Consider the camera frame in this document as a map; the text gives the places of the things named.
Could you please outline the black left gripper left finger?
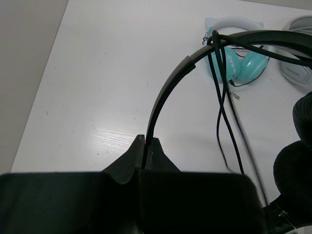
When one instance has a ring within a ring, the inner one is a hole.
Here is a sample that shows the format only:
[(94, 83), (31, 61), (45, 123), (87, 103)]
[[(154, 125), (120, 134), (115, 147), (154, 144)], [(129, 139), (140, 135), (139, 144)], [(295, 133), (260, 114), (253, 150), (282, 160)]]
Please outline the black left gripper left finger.
[(138, 234), (135, 171), (144, 136), (100, 172), (0, 177), (3, 234)]

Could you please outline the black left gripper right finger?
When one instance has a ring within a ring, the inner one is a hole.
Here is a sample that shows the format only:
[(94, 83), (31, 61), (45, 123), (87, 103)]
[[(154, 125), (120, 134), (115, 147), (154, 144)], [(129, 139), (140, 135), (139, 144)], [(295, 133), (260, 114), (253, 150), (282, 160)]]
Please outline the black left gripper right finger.
[(158, 170), (138, 174), (145, 234), (262, 234), (265, 217), (245, 175)]

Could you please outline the black on-ear headphones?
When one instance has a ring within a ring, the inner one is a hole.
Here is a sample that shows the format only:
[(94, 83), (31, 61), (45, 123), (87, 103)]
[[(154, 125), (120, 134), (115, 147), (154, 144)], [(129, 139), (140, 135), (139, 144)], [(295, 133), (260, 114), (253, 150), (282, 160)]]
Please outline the black on-ear headphones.
[[(312, 66), (312, 38), (290, 31), (259, 30), (221, 35), (213, 31), (207, 45), (187, 56), (171, 73), (154, 103), (145, 140), (144, 153), (152, 151), (154, 128), (160, 111), (177, 84), (204, 57), (216, 55), (213, 72), (226, 76), (225, 47), (238, 45), (261, 55), (306, 68)], [(292, 117), (299, 141), (286, 146), (277, 156), (273, 175), (280, 196), (267, 203), (265, 211), (272, 222), (268, 232), (285, 234), (312, 223), (312, 96), (298, 100)]]

